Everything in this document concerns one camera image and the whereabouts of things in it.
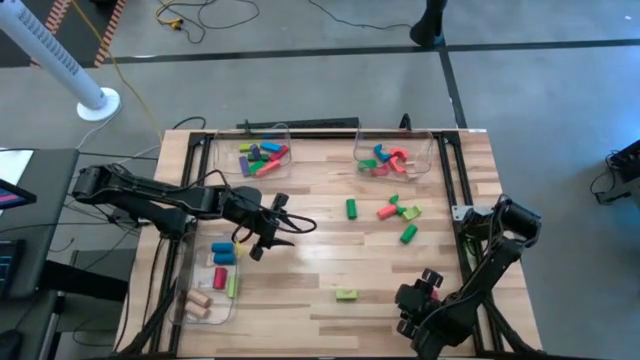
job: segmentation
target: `concrete floor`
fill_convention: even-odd
[[[317,0],[338,17],[379,26],[413,23],[422,0]],[[261,16],[231,30],[209,31],[201,45],[153,20],[152,1],[130,1],[112,43],[116,56],[411,45],[407,29],[376,31],[334,23],[305,1],[256,0]],[[204,13],[243,18],[250,7],[222,1]],[[451,1],[449,44],[640,38],[635,0]],[[640,47],[452,53],[469,127],[487,128],[503,187],[544,218],[542,238],[524,268],[545,350],[552,354],[630,359],[640,332],[640,212],[630,201],[599,206],[589,183],[602,159],[640,138]],[[163,128],[202,115],[209,128],[244,119],[277,121],[360,116],[365,126],[455,127],[437,54],[354,55],[123,65]],[[133,154],[157,136],[111,66],[89,73],[116,88],[121,114],[86,151]],[[79,121],[71,95],[43,71],[0,69],[0,146],[76,146],[94,125]],[[173,84],[180,83],[179,91]],[[81,159],[79,166],[104,159]],[[153,164],[129,168],[153,174]],[[65,213],[65,219],[80,219]],[[118,229],[60,228],[54,248],[107,249]],[[135,239],[123,247],[133,248]],[[64,260],[69,252],[56,254]],[[95,342],[112,341],[113,335]],[[63,341],[59,359],[108,349]]]

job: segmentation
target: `wooden tabletop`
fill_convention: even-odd
[[[188,137],[188,130],[166,133],[156,180],[180,184]],[[474,202],[491,206],[502,189],[489,137],[482,131],[460,131],[460,137]],[[292,147],[288,177],[251,186],[263,192],[266,206],[277,192],[289,194],[286,209],[315,219],[318,229],[305,235],[282,234],[296,246],[267,250],[260,262],[243,257],[235,316],[219,326],[184,326],[178,355],[415,356],[410,340],[395,331],[400,311],[393,300],[398,287],[413,284],[425,267],[444,275],[442,297],[462,285],[437,146],[431,171],[411,184],[364,181],[356,176],[353,140],[292,140]],[[456,196],[462,204],[452,149],[448,154]],[[217,182],[215,177],[207,180],[207,184]],[[375,215],[395,193],[403,206],[424,208],[422,216],[413,221],[419,231],[409,245],[399,242],[407,226],[400,217],[379,221]],[[355,221],[346,217],[349,198],[357,202]],[[198,226],[205,234],[229,230],[233,226],[225,221]],[[129,320],[120,348],[142,326],[158,237],[154,228],[142,231],[131,275]],[[153,276],[151,309],[157,301],[166,245]],[[360,297],[354,303],[338,303],[338,288],[357,289]],[[493,294],[513,328],[531,346],[541,348],[519,263],[509,268]],[[483,312],[480,318],[485,347],[490,348]],[[161,349],[168,346],[170,328],[165,321]],[[449,356],[473,354],[470,338],[443,351]]]

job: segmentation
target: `transparent container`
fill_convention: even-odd
[[[371,180],[417,181],[431,170],[434,146],[433,134],[427,130],[381,133],[358,128],[353,148],[355,171],[359,176]],[[407,160],[396,160],[400,171],[394,170],[390,160],[382,161],[377,155],[378,147],[383,157],[392,155],[392,150],[406,150]]]
[[[227,286],[224,290],[214,289],[213,276],[215,269],[219,266],[209,266],[207,257],[213,254],[211,244],[216,242],[231,242],[231,234],[189,233],[183,237],[179,249],[179,253],[183,255],[179,259],[176,292],[173,303],[167,312],[167,318],[171,323],[176,325],[222,325],[235,315],[239,296],[240,259],[236,254],[235,265],[222,266],[227,269]],[[232,277],[235,277],[236,294],[233,298],[229,298],[227,287]],[[186,296],[191,289],[196,289],[213,300],[208,308],[210,314],[207,318],[200,319],[184,311]]]
[[[240,167],[240,157],[248,156],[250,152],[240,152],[240,145],[256,144],[260,146],[262,142],[269,142],[280,146],[286,145],[288,151],[282,156],[280,167],[270,171],[262,177],[251,175],[245,177]],[[291,174],[292,152],[291,133],[289,127],[285,124],[277,124],[270,129],[255,129],[249,134],[243,130],[220,131],[216,133],[213,141],[213,166],[215,169],[221,170],[227,180],[233,184],[242,182],[255,182],[262,180],[282,179],[289,177]],[[262,154],[273,154],[272,152],[260,149]]]

